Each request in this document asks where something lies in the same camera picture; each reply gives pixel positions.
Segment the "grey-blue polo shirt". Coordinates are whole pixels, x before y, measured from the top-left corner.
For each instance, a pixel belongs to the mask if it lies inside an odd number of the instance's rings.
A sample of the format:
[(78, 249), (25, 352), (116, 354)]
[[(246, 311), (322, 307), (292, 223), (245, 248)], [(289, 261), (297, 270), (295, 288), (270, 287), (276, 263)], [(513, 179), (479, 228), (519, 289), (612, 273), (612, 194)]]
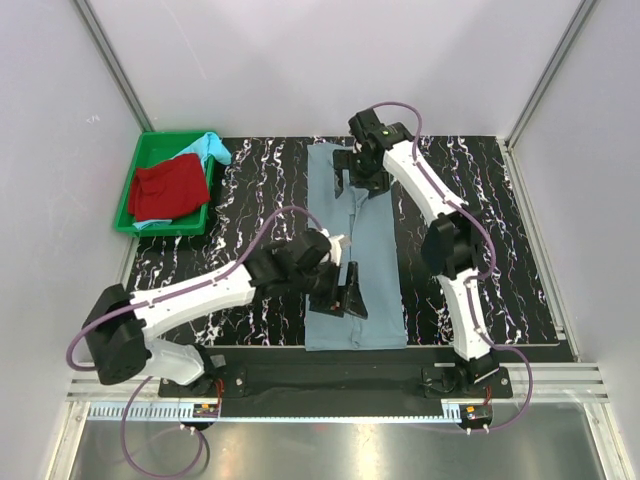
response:
[(407, 346), (400, 292), (393, 206), (389, 192), (371, 198), (365, 189), (344, 186), (334, 193), (333, 152), (317, 143), (308, 152), (308, 209), (332, 235), (347, 234), (344, 261), (358, 263), (360, 291), (368, 318), (334, 317), (312, 311), (305, 318), (308, 351), (385, 350)]

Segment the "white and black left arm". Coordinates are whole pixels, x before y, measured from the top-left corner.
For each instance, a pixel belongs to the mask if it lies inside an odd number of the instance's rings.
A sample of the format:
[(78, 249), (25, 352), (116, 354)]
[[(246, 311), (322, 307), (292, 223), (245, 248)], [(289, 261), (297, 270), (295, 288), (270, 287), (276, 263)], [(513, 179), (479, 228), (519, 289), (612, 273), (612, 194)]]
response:
[(106, 288), (83, 325), (101, 384), (137, 375), (166, 379), (186, 396), (212, 395), (225, 369), (202, 346), (179, 345), (164, 334), (208, 313), (289, 293), (307, 296), (312, 311), (365, 319), (358, 265), (342, 257), (350, 239), (309, 228), (290, 241), (258, 247), (244, 259), (156, 290)]

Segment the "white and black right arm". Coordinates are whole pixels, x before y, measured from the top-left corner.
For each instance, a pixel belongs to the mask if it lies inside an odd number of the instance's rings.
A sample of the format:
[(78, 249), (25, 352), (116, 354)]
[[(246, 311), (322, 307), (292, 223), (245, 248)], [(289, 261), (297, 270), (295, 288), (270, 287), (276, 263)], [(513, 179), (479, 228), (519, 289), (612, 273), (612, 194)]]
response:
[(444, 293), (456, 354), (437, 391), (476, 396), (490, 388), (499, 372), (480, 318), (478, 291), (479, 281), (486, 277), (480, 272), (480, 249), (486, 244), (494, 252), (491, 238), (479, 213), (440, 179), (420, 153), (418, 137), (402, 123), (383, 124), (371, 107), (356, 113), (348, 125), (354, 146), (333, 154), (335, 195), (342, 194), (345, 179), (370, 197), (385, 193), (396, 180), (419, 208), (427, 222), (421, 255)]

